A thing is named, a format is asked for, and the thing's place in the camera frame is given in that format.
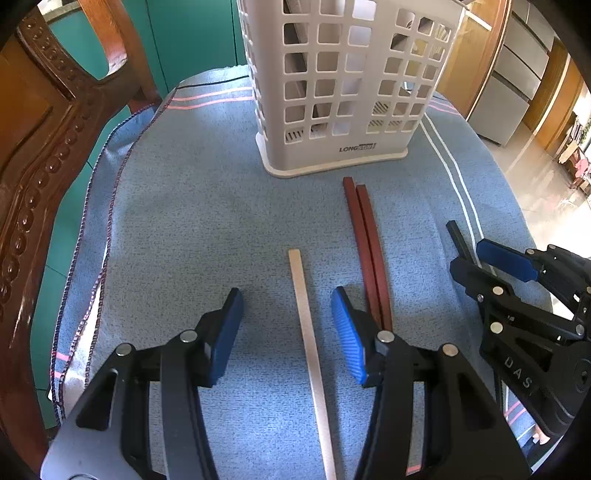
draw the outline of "pink stripe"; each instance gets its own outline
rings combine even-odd
[[[436,98],[431,98],[430,102],[436,103],[441,106],[446,106],[447,108],[451,108],[454,110],[456,109],[451,103],[445,103],[445,102],[442,102],[441,100],[437,100]]]
[[[519,400],[517,400],[517,401],[516,401],[516,402],[513,404],[513,406],[512,406],[512,407],[511,407],[509,410],[507,410],[507,411],[505,412],[505,418],[507,418],[507,417],[508,417],[508,416],[511,414],[511,412],[512,412],[513,410],[515,410],[515,409],[516,409],[516,408],[517,408],[519,405],[521,405],[521,402],[520,402]]]
[[[521,416],[522,416],[524,413],[525,413],[525,408],[522,408],[522,409],[519,411],[519,413],[518,413],[517,415],[515,415],[515,417],[513,417],[513,420],[511,420],[511,421],[509,422],[509,427],[510,427],[511,425],[513,425],[513,424],[515,423],[515,420],[517,420],[519,417],[521,417]]]
[[[437,108],[436,106],[431,105],[431,104],[429,104],[429,107],[430,108],[434,108],[435,110],[438,110],[440,112],[449,113],[450,115],[459,115],[459,116],[462,116],[462,114],[460,112],[456,112],[456,111],[453,111],[453,110],[444,110],[443,108]]]
[[[173,98],[173,102],[187,102],[188,100],[197,100],[198,98],[213,97],[216,95],[223,95],[224,93],[244,92],[245,90],[252,90],[252,87],[230,88],[228,90],[220,90],[219,92],[203,93],[201,95],[195,95],[193,97],[177,97]]]
[[[63,353],[60,353],[60,352],[56,352],[56,358],[58,360],[63,360],[64,362],[67,362],[70,359],[70,357],[68,357],[67,355],[64,355]]]
[[[238,97],[238,98],[222,98],[220,100],[212,100],[211,102],[205,103],[198,103],[197,105],[187,105],[187,106],[169,106],[167,107],[168,110],[193,110],[194,108],[201,108],[202,106],[207,105],[214,105],[216,103],[229,103],[229,102],[247,102],[249,100],[254,100],[254,97]]]

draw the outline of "wooden stick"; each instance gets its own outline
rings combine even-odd
[[[295,302],[300,316],[301,335],[304,338],[304,350],[306,351],[306,362],[308,363],[308,374],[312,389],[312,400],[314,401],[314,414],[320,438],[320,453],[324,463],[324,473],[327,480],[336,480],[335,457],[332,451],[330,440],[329,415],[326,411],[326,399],[324,397],[324,386],[322,384],[322,373],[320,372],[320,359],[316,348],[314,327],[312,326],[312,315],[310,303],[306,292],[306,279],[304,278],[304,267],[301,263],[301,254],[298,249],[291,249],[288,252],[290,257],[291,276],[294,282]]]
[[[383,329],[382,314],[379,309],[378,288],[375,282],[374,264],[371,258],[371,251],[369,249],[369,240],[367,231],[365,230],[365,223],[363,221],[363,213],[361,212],[361,205],[355,190],[355,182],[351,177],[343,179],[343,188],[345,189],[345,197],[349,205],[349,214],[351,223],[353,224],[353,233],[355,234],[355,241],[357,242],[357,251],[359,253],[359,263],[361,263],[361,274],[363,275],[363,286],[365,287],[365,296],[367,298],[369,313],[378,324],[380,329]]]
[[[357,185],[357,197],[363,214],[365,231],[367,232],[371,260],[374,265],[375,283],[378,288],[379,309],[382,314],[382,328],[392,331],[392,310],[390,293],[388,291],[388,277],[384,266],[382,247],[379,244],[378,227],[375,224],[374,209],[369,200],[369,193],[365,185]]]

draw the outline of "light wooden stick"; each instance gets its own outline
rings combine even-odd
[[[314,401],[314,414],[320,438],[320,453],[324,463],[324,473],[327,480],[336,480],[335,457],[330,441],[329,416],[326,411],[326,399],[320,372],[320,360],[312,327],[312,315],[310,314],[310,303],[306,292],[306,280],[304,278],[304,267],[301,263],[301,254],[298,249],[289,250],[291,276],[294,282],[295,301],[300,316],[301,335],[304,338],[304,349],[306,350],[306,362],[308,363],[308,374]]]

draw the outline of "red chopstick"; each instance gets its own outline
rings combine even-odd
[[[365,286],[365,296],[369,307],[369,313],[378,324],[378,327],[383,328],[378,289],[374,273],[374,263],[372,261],[367,231],[365,229],[365,221],[363,219],[363,213],[355,190],[355,182],[353,182],[353,178],[345,177],[343,179],[343,187],[345,188],[345,196],[347,198],[347,204],[349,205],[349,214],[351,222],[353,223],[355,241],[357,242],[357,251],[359,253],[359,262],[361,263],[361,274],[363,275],[363,284]]]
[[[365,185],[357,185],[357,197],[361,206],[361,213],[365,223],[369,250],[374,265],[375,282],[378,289],[379,309],[382,315],[383,330],[392,331],[392,310],[390,307],[390,293],[388,289],[388,277],[384,266],[382,247],[379,244],[378,227],[375,223],[374,210],[369,200],[368,190]]]

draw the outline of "wooden chair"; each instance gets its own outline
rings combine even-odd
[[[126,104],[135,112],[161,99],[121,0],[80,0],[108,60],[102,80],[68,55],[37,7],[18,18],[30,3],[17,2],[3,17],[3,28],[14,24],[0,38],[7,38],[0,43],[0,429],[38,473],[48,443],[29,338],[57,208],[107,121]]]

